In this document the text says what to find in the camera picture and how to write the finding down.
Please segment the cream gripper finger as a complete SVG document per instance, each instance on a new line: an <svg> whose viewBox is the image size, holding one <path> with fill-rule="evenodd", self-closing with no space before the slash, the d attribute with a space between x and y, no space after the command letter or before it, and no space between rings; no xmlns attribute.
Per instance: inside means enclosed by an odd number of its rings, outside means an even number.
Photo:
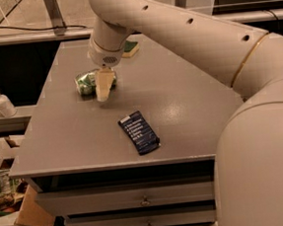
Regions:
<svg viewBox="0 0 283 226"><path fill-rule="evenodd" d="M109 96L115 73L106 67L99 69L95 74L96 93L99 102L105 102Z"/></svg>

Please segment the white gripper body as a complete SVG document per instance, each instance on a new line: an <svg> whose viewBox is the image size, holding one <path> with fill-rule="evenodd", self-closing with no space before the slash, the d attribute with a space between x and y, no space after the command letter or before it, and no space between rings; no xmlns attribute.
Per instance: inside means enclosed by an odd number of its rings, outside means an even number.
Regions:
<svg viewBox="0 0 283 226"><path fill-rule="evenodd" d="M98 46L95 40L92 38L89 41L88 48L90 58L101 68L114 67L119 63L122 58L122 49L119 49L117 51L103 49Z"/></svg>

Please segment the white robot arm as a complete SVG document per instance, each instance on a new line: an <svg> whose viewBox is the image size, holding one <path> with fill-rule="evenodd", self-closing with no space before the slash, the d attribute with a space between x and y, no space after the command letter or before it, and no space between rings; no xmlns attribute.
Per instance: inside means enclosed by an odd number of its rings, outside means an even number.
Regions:
<svg viewBox="0 0 283 226"><path fill-rule="evenodd" d="M236 95L215 152L218 226L283 226L283 37L154 0L88 1L98 65L137 31Z"/></svg>

